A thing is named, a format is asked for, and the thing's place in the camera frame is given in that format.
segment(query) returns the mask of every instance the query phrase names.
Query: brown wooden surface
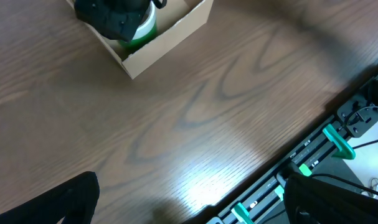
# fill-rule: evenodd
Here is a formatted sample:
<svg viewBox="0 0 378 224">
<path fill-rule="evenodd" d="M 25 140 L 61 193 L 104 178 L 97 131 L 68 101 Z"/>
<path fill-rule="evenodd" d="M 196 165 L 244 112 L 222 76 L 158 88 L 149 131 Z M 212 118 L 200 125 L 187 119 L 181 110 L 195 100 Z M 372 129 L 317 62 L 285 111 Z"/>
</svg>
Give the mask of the brown wooden surface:
<svg viewBox="0 0 378 224">
<path fill-rule="evenodd" d="M 215 0 L 134 81 L 64 0 L 0 0 L 0 213 L 85 171 L 93 223 L 216 203 L 378 62 L 378 0 Z"/>
</svg>

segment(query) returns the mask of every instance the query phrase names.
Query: cardboard box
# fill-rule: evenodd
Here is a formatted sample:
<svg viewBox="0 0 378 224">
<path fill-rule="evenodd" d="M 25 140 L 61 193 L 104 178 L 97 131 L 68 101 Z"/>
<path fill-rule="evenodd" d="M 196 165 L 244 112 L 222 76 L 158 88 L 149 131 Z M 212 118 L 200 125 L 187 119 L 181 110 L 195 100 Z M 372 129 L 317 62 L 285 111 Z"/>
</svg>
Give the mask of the cardboard box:
<svg viewBox="0 0 378 224">
<path fill-rule="evenodd" d="M 73 0 L 67 2 L 73 7 Z M 131 55 L 116 40 L 103 37 L 92 26 L 87 25 L 127 74 L 134 79 L 205 24 L 213 2 L 214 0 L 168 0 L 166 7 L 156 11 L 157 38 Z"/>
</svg>

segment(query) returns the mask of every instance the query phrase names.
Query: roll of tape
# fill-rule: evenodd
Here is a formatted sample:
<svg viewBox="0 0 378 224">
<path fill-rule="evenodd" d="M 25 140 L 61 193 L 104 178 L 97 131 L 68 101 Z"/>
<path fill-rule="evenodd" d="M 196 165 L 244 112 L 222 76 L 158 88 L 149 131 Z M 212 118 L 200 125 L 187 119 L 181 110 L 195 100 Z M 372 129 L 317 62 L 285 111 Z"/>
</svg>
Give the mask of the roll of tape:
<svg viewBox="0 0 378 224">
<path fill-rule="evenodd" d="M 157 37 L 156 6 L 152 1 L 145 16 L 147 16 L 147 19 L 138 27 L 132 41 L 130 43 L 120 41 L 120 44 L 131 53 L 139 50 Z"/>
</svg>

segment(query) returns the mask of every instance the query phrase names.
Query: green clip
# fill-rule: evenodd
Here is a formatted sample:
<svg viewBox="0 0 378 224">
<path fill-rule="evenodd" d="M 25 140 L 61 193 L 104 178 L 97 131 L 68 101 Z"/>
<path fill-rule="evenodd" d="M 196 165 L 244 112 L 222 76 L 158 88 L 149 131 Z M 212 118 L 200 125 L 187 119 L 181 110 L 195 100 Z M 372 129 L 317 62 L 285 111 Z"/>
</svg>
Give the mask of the green clip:
<svg viewBox="0 0 378 224">
<path fill-rule="evenodd" d="M 278 187 L 276 187 L 275 193 L 280 198 L 280 201 L 283 201 L 283 199 L 284 199 L 284 197 L 283 197 L 283 195 L 284 195 L 284 188 L 281 185 L 279 185 Z"/>
<path fill-rule="evenodd" d="M 231 211 L 239 222 L 244 224 L 253 224 L 253 221 L 250 218 L 250 213 L 242 203 L 239 202 L 236 204 Z"/>
<path fill-rule="evenodd" d="M 305 165 L 305 164 L 302 164 L 302 165 L 300 166 L 300 171 L 301 171 L 301 173 L 302 173 L 304 176 L 309 177 L 310 175 L 312 175 L 312 171 L 309 170 L 308 166 Z"/>
<path fill-rule="evenodd" d="M 333 157 L 338 157 L 341 159 L 355 159 L 356 154 L 353 148 L 348 144 L 348 142 L 345 141 L 333 128 L 333 125 L 329 124 L 327 127 L 323 129 L 323 133 L 326 135 L 326 137 L 333 142 L 336 147 L 338 148 L 338 151 L 333 154 Z"/>
</svg>

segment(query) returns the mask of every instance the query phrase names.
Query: teal handle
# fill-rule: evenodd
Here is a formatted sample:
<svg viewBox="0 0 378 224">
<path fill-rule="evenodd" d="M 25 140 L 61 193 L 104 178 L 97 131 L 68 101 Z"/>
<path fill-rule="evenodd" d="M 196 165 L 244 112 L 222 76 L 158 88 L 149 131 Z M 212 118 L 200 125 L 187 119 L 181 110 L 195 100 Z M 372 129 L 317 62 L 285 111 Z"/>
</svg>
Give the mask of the teal handle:
<svg viewBox="0 0 378 224">
<path fill-rule="evenodd" d="M 244 207 L 243 204 L 238 203 L 232 208 L 232 213 L 236 216 L 237 220 L 244 224 L 253 224 L 250 218 L 250 213 Z"/>
<path fill-rule="evenodd" d="M 323 133 L 338 148 L 338 151 L 333 154 L 333 157 L 350 160 L 355 159 L 355 150 L 353 150 L 348 142 L 346 142 L 345 139 L 338 134 L 333 125 L 327 125 L 327 127 L 323 129 Z"/>
</svg>

